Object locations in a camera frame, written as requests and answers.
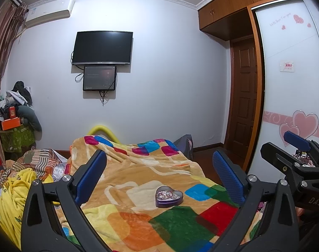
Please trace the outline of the striped pillow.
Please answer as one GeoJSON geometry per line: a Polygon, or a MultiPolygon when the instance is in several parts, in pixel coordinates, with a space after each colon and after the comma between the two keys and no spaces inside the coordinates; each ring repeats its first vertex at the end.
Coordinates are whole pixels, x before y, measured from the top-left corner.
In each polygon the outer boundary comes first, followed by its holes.
{"type": "Polygon", "coordinates": [[[34,149],[24,153],[22,157],[14,160],[7,160],[4,168],[0,171],[0,187],[8,177],[14,177],[23,169],[32,169],[40,180],[52,176],[58,169],[64,173],[67,159],[50,148],[34,149]]]}

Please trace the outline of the purple bag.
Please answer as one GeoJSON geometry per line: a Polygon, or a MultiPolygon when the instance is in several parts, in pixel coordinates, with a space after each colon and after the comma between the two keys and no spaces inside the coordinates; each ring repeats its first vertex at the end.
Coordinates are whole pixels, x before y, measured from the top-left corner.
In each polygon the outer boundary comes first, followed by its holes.
{"type": "Polygon", "coordinates": [[[192,160],[193,159],[193,149],[194,149],[194,145],[193,145],[193,140],[192,140],[192,135],[191,134],[186,134],[182,137],[180,137],[179,139],[177,139],[174,142],[174,145],[176,146],[176,148],[183,153],[183,155],[189,159],[192,160]]]}

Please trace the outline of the brown wooden door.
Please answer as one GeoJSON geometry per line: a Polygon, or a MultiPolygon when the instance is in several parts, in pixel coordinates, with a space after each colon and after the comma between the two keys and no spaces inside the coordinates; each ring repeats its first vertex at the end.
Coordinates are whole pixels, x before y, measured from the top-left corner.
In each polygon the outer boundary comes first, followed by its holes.
{"type": "Polygon", "coordinates": [[[257,102],[257,59],[253,35],[230,42],[230,108],[224,147],[233,162],[248,170],[249,144],[257,102]]]}

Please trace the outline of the purple heart-shaped tin box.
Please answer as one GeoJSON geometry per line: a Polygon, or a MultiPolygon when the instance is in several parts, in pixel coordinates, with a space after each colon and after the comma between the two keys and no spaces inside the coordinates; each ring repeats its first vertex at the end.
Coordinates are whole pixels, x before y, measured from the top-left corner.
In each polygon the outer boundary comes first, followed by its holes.
{"type": "Polygon", "coordinates": [[[163,185],[157,188],[155,201],[157,208],[179,206],[183,202],[183,193],[180,190],[175,190],[169,186],[163,185]]]}

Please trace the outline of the colourful fleece blanket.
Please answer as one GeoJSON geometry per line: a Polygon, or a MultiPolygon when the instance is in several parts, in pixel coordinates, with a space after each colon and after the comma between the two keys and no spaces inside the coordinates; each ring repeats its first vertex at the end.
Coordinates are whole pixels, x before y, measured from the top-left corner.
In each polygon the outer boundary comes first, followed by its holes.
{"type": "Polygon", "coordinates": [[[124,145],[84,136],[71,146],[70,173],[97,150],[107,166],[81,210],[113,251],[208,251],[239,210],[169,140],[124,145]]]}

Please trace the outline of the green patterned bin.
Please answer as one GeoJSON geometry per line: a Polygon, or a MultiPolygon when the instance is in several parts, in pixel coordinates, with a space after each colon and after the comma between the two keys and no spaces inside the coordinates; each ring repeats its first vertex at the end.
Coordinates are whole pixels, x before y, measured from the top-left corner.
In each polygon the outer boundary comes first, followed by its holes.
{"type": "Polygon", "coordinates": [[[21,153],[23,148],[28,148],[35,143],[34,130],[30,125],[0,131],[0,138],[5,152],[21,153]]]}

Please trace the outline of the yellow garment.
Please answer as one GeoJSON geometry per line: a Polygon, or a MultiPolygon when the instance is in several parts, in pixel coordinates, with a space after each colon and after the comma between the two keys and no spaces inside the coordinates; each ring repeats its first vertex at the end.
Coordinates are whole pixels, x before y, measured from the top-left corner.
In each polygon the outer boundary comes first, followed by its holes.
{"type": "Polygon", "coordinates": [[[37,179],[37,174],[33,169],[23,169],[15,176],[8,177],[1,188],[0,226],[19,249],[21,248],[21,226],[26,199],[35,179],[37,179]]]}

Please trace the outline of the orange box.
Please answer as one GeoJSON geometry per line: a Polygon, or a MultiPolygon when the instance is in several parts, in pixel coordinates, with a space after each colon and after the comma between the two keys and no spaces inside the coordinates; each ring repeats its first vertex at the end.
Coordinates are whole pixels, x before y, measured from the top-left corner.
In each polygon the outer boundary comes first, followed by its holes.
{"type": "Polygon", "coordinates": [[[10,130],[21,125],[21,121],[18,117],[10,118],[1,122],[2,129],[4,131],[10,130]]]}

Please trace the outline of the dark clothes pile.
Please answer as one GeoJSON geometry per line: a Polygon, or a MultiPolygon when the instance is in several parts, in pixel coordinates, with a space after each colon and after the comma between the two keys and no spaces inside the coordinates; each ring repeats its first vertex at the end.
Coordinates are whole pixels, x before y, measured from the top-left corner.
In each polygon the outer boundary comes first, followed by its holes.
{"type": "Polygon", "coordinates": [[[23,81],[17,81],[13,89],[6,91],[5,97],[0,100],[0,123],[11,119],[11,107],[14,107],[15,117],[20,119],[21,124],[31,126],[36,132],[42,132],[42,126],[33,109],[30,87],[26,87],[23,81]]]}

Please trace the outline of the white wardrobe sliding door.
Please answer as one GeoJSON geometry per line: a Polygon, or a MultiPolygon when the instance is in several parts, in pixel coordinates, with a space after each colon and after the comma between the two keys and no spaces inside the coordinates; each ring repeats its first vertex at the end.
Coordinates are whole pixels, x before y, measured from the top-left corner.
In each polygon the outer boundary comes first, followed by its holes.
{"type": "Polygon", "coordinates": [[[263,48],[263,120],[249,173],[277,182],[284,175],[261,157],[272,142],[289,154],[291,131],[319,143],[319,9],[312,0],[281,0],[253,9],[263,48]]]}

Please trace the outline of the brown upper wardrobe cabinet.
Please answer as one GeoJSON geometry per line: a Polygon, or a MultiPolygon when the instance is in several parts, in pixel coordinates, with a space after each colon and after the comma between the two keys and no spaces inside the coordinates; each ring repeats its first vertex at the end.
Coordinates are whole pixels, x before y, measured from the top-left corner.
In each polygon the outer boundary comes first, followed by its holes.
{"type": "Polygon", "coordinates": [[[199,29],[224,41],[253,34],[248,7],[276,0],[213,0],[198,10],[199,29]]]}

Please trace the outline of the white air conditioner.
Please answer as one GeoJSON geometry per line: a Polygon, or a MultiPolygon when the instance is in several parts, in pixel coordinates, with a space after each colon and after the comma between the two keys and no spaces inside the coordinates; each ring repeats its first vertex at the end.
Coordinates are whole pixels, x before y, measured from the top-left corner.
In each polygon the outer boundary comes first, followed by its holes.
{"type": "Polygon", "coordinates": [[[69,18],[75,0],[55,0],[33,7],[29,10],[25,27],[30,28],[51,21],[69,18]]]}

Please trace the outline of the yellow curved bed rail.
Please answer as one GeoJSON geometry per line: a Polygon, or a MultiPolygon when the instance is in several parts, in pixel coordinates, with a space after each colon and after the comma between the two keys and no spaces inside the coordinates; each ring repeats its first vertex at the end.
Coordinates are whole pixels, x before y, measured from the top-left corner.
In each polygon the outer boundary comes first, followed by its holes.
{"type": "Polygon", "coordinates": [[[115,134],[106,126],[104,125],[96,125],[93,128],[91,128],[88,132],[88,135],[96,135],[102,133],[104,134],[106,137],[108,137],[111,141],[115,142],[115,143],[120,143],[119,139],[117,138],[117,136],[115,136],[115,134]]]}

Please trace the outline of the small wall monitor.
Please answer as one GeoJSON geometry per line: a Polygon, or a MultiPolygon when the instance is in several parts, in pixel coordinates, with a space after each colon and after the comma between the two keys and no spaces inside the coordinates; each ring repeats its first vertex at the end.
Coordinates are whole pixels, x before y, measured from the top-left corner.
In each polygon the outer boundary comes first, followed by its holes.
{"type": "Polygon", "coordinates": [[[83,91],[114,91],[116,75],[115,66],[85,66],[83,91]]]}

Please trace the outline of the large wall television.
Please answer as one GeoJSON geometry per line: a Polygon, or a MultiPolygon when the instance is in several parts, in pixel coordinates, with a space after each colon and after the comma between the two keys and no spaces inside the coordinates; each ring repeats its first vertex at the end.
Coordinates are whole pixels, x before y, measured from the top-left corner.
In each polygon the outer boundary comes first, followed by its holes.
{"type": "Polygon", "coordinates": [[[72,65],[131,63],[133,32],[79,31],[77,32],[72,65]]]}

